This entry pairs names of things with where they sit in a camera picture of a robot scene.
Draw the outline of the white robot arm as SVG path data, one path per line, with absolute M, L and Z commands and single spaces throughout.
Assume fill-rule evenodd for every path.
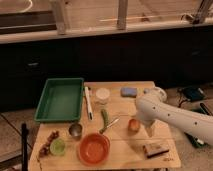
M 167 94 L 160 87 L 148 89 L 136 98 L 136 117 L 147 131 L 155 120 L 160 120 L 213 146 L 213 116 L 168 105 L 166 100 Z

